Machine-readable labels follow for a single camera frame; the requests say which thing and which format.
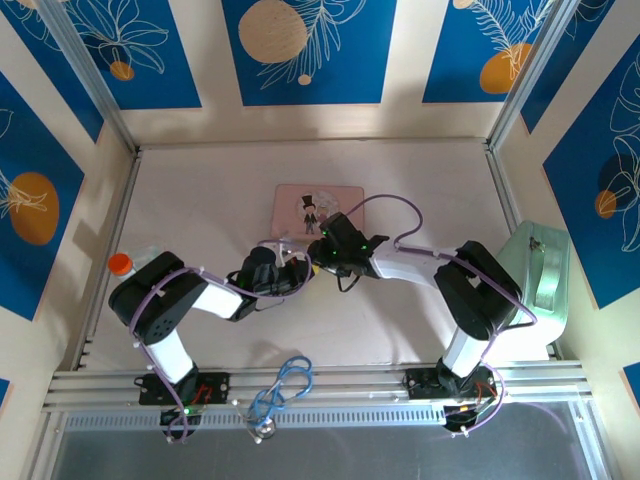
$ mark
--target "blue poster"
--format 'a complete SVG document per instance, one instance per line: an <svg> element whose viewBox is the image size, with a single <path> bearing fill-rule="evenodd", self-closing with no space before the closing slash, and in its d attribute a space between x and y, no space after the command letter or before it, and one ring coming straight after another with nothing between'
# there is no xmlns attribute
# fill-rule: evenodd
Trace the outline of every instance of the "blue poster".
<svg viewBox="0 0 640 480"><path fill-rule="evenodd" d="M95 142L104 120L30 2L0 0L0 10Z"/></svg>
<svg viewBox="0 0 640 480"><path fill-rule="evenodd" d="M33 320L84 174L0 74L0 306Z"/></svg>
<svg viewBox="0 0 640 480"><path fill-rule="evenodd" d="M380 103L395 0L222 0L245 106Z"/></svg>
<svg viewBox="0 0 640 480"><path fill-rule="evenodd" d="M598 306L640 287L640 37L544 169Z"/></svg>
<svg viewBox="0 0 640 480"><path fill-rule="evenodd" d="M501 102L553 0L450 0L424 103Z"/></svg>
<svg viewBox="0 0 640 480"><path fill-rule="evenodd" d="M582 0L522 107L522 118L533 132L569 72L596 33L615 0Z"/></svg>
<svg viewBox="0 0 640 480"><path fill-rule="evenodd" d="M627 377L629 386L631 387L631 393L636 401L638 407L640 407L640 363L634 363L624 367L624 374Z"/></svg>
<svg viewBox="0 0 640 480"><path fill-rule="evenodd" d="M9 393L9 380L0 378L0 409L4 405L4 399Z"/></svg>
<svg viewBox="0 0 640 480"><path fill-rule="evenodd" d="M25 6L31 2L2 2L9 21L60 89L71 67L37 12ZM168 0L68 0L63 5L120 108L201 107Z"/></svg>

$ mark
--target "pink card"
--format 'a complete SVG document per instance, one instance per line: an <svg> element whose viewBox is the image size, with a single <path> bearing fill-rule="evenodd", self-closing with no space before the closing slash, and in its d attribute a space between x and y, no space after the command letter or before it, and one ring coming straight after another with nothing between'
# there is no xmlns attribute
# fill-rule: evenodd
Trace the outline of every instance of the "pink card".
<svg viewBox="0 0 640 480"><path fill-rule="evenodd" d="M337 212L347 213L364 200L361 187L328 185L278 185L273 205L271 236L293 240L316 240L322 237L320 224ZM349 219L358 230L364 228L364 208Z"/></svg>

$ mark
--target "wall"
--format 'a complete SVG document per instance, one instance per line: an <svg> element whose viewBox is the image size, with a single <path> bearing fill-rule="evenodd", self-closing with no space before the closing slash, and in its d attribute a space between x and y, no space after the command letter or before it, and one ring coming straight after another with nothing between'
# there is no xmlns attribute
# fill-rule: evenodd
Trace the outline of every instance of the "wall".
<svg viewBox="0 0 640 480"><path fill-rule="evenodd" d="M0 10L67 98L69 69L24 3ZM486 137L551 4L63 3L141 144Z"/></svg>
<svg viewBox="0 0 640 480"><path fill-rule="evenodd" d="M636 39L638 18L640 4L617 0L532 134L519 119L500 148L522 218L566 228L542 164ZM629 261L637 261L637 255ZM569 323L560 345L566 357L582 361L624 478L636 478L640 412L622 368L640 360L640 291L598 309L574 250L569 301Z"/></svg>
<svg viewBox="0 0 640 480"><path fill-rule="evenodd" d="M78 334L90 293L87 282L96 276L105 248L107 213L129 168L128 155L108 127L94 143L2 16L0 72L84 172L33 320L0 307L0 378L11 382L0 412L0 476L11 480L22 469L51 375ZM9 215L1 221L8 222ZM0 248L3 241L6 237L0 238Z"/></svg>

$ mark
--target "black bracket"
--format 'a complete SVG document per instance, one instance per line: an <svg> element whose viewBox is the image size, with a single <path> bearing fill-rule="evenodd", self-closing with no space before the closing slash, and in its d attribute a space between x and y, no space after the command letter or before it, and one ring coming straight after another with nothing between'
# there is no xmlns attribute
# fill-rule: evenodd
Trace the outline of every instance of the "black bracket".
<svg viewBox="0 0 640 480"><path fill-rule="evenodd" d="M150 373L136 378L140 387L140 405L175 405L176 401L157 375ZM229 392L229 374L224 372L198 372L195 385L189 388L187 398L180 395L187 405L222 405L227 402Z"/></svg>
<svg viewBox="0 0 640 480"><path fill-rule="evenodd" d="M493 374L486 367L478 367L455 385L443 381L442 370L437 367L409 368L403 380L409 400L475 399L480 395L478 385L482 384L494 385Z"/></svg>

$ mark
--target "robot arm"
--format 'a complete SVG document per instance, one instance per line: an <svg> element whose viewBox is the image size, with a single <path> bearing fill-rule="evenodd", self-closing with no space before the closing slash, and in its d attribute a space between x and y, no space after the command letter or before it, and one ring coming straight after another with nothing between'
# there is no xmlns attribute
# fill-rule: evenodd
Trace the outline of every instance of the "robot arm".
<svg viewBox="0 0 640 480"><path fill-rule="evenodd" d="M367 240L342 213L327 219L321 229L324 238L313 242L308 254L315 265L337 277L396 278L440 290L458 328L429 383L438 383L450 397L458 396L477 370L492 336L513 318L515 307L484 282L472 283L474 275L469 270L447 259L457 257L473 265L514 297L520 296L517 284L476 242L439 252L399 248L389 237L377 235ZM271 250L257 247L238 272L227 276L226 283L209 282L198 272L188 271L168 282L142 310L134 333L185 401L193 398L193 379L198 370L176 326L190 308L238 321L255 311L257 301L242 292L277 297L305 282L309 268L306 261L294 258L276 267L275 260ZM178 257L163 253L119 285L109 298L109 306L129 326L154 286L180 269L184 264Z"/></svg>
<svg viewBox="0 0 640 480"><path fill-rule="evenodd" d="M257 298L240 292L281 296L298 289L305 281L308 263L296 258L276 267L275 253L256 247L242 268L227 276L224 283L207 281L195 272L186 272L167 283L151 298L135 325L135 335L164 376L177 386L184 401L193 393L192 379L198 370L186 352L176 327L191 308L212 313L232 322L255 311ZM109 306L126 326L147 294L163 278L184 269L184 263L164 252L135 275L116 287Z"/></svg>
<svg viewBox="0 0 640 480"><path fill-rule="evenodd" d="M309 254L314 264L334 275L395 278L440 290L458 328L439 362L438 380L453 395L458 393L456 386L474 372L491 338L513 318L515 307L487 284L472 284L475 275L447 259L470 263L519 298L513 279L477 242L457 250L398 247L389 237L367 240L342 213L327 219L321 230L324 238L311 244Z"/></svg>

